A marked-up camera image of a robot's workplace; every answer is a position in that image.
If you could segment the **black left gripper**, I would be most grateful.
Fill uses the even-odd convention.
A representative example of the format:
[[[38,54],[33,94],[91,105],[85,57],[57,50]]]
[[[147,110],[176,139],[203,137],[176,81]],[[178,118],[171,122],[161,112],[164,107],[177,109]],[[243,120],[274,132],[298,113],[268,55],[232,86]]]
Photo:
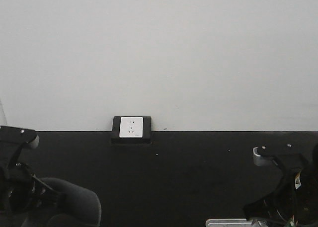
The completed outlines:
[[[32,210],[57,210],[66,201],[66,194],[54,190],[36,177],[30,165],[19,161],[23,149],[39,145],[33,129],[1,125],[0,127],[0,215],[7,226],[15,225],[16,215]]]

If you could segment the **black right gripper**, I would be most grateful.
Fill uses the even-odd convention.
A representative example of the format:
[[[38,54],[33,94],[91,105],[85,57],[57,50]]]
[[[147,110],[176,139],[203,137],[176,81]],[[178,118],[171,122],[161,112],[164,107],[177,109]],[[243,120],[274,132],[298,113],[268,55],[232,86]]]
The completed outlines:
[[[268,220],[280,227],[318,225],[318,146],[312,161],[302,154],[272,155],[283,176],[270,194],[243,207],[245,218]]]

